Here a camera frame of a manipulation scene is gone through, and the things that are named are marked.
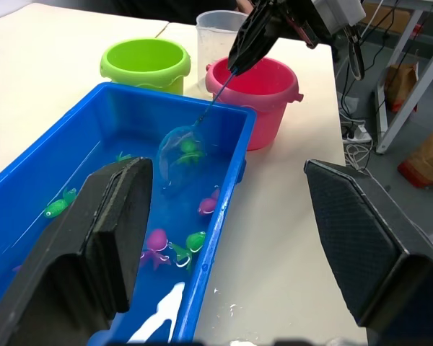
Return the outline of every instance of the measuring cup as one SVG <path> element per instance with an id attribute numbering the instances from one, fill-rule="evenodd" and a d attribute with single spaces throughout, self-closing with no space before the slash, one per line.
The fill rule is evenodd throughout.
<path id="1" fill-rule="evenodd" d="M 204 12 L 197 17 L 197 78 L 203 93 L 208 93 L 206 66 L 228 56 L 246 18 L 246 14 L 224 10 Z"/>

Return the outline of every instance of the bucket handle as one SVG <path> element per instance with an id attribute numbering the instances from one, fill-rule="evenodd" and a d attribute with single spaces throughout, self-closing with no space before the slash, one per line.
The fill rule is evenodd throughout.
<path id="1" fill-rule="evenodd" d="M 295 91 L 294 94 L 291 96 L 289 103 L 293 103 L 294 101 L 301 102 L 303 101 L 304 94 L 300 94 L 299 92 Z"/>

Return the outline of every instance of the pink plastic bucket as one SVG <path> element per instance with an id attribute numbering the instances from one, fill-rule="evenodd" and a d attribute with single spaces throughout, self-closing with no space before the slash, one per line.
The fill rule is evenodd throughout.
<path id="1" fill-rule="evenodd" d="M 208 66 L 206 87 L 213 95 L 231 74 L 224 58 Z M 264 148 L 274 141 L 287 103 L 301 102 L 298 80 L 294 72 L 283 63 L 263 58 L 251 70 L 234 77 L 220 95 L 218 102 L 245 106 L 257 112 L 248 150 Z"/>

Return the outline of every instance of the person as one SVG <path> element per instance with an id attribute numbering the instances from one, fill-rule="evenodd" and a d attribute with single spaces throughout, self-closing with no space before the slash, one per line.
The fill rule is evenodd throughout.
<path id="1" fill-rule="evenodd" d="M 120 15 L 167 22 L 196 24 L 199 14 L 217 9 L 249 14 L 250 0 L 113 0 Z"/>

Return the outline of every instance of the bath toy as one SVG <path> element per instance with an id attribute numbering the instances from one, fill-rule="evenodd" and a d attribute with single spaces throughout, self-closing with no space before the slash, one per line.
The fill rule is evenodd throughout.
<path id="1" fill-rule="evenodd" d="M 146 262 L 152 259 L 152 266 L 154 270 L 156 270 L 160 265 L 170 265 L 170 258 L 168 256 L 164 256 L 160 252 L 147 250 L 141 253 L 139 264 L 143 266 Z"/>
<path id="2" fill-rule="evenodd" d="M 123 160 L 127 160 L 127 159 L 131 159 L 131 155 L 123 155 L 122 156 L 123 151 L 121 151 L 121 153 L 119 155 L 115 155 L 115 159 L 117 160 L 117 162 L 123 161 Z"/>
<path id="3" fill-rule="evenodd" d="M 180 144 L 180 149 L 183 153 L 193 153 L 197 151 L 197 145 L 191 139 L 185 139 Z"/>
<path id="4" fill-rule="evenodd" d="M 188 249 L 184 249 L 177 244 L 168 243 L 168 246 L 176 252 L 176 265 L 179 268 L 186 266 L 187 271 L 191 271 L 191 261 L 193 253 Z"/>
<path id="5" fill-rule="evenodd" d="M 189 249 L 192 253 L 196 253 L 201 251 L 202 246 L 204 245 L 205 240 L 205 232 L 198 232 L 191 234 L 186 239 L 186 248 Z"/>
<path id="6" fill-rule="evenodd" d="M 218 197 L 219 197 L 219 188 L 216 187 L 216 190 L 211 193 L 210 198 L 213 198 L 214 200 L 218 200 Z"/>
<path id="7" fill-rule="evenodd" d="M 201 215 L 212 214 L 215 211 L 219 197 L 219 188 L 211 194 L 211 197 L 204 198 L 199 204 L 197 212 Z"/>
<path id="8" fill-rule="evenodd" d="M 169 257 L 159 252 L 167 247 L 167 243 L 167 234 L 163 229 L 153 230 L 146 240 L 147 250 L 141 253 L 140 266 L 145 265 L 149 259 L 152 259 L 154 270 L 160 265 L 170 265 Z"/>
<path id="9" fill-rule="evenodd" d="M 192 161 L 198 163 L 199 159 L 204 156 L 204 153 L 198 150 L 198 147 L 191 139 L 185 139 L 180 144 L 180 150 L 183 155 L 177 160 L 178 164 L 190 164 Z"/>
<path id="10" fill-rule="evenodd" d="M 201 215 L 212 214 L 215 211 L 215 207 L 217 206 L 217 200 L 213 198 L 204 198 L 199 204 L 199 209 L 197 212 Z"/>
<path id="11" fill-rule="evenodd" d="M 146 240 L 146 247 L 152 251 L 162 251 L 167 247 L 167 234 L 163 229 L 155 229 Z"/>
<path id="12" fill-rule="evenodd" d="M 46 218 L 55 218 L 61 214 L 64 209 L 66 209 L 72 202 L 74 202 L 76 197 L 77 190 L 71 189 L 67 191 L 67 189 L 64 189 L 63 198 L 60 200 L 55 200 L 48 207 L 46 207 L 46 209 L 43 211 L 43 215 Z"/>
<path id="13" fill-rule="evenodd" d="M 186 270 L 191 271 L 193 254 L 201 251 L 204 240 L 205 232 L 198 232 L 188 236 L 186 239 L 186 249 L 177 244 L 168 243 L 169 248 L 176 252 L 176 265 L 180 268 L 186 266 Z"/>

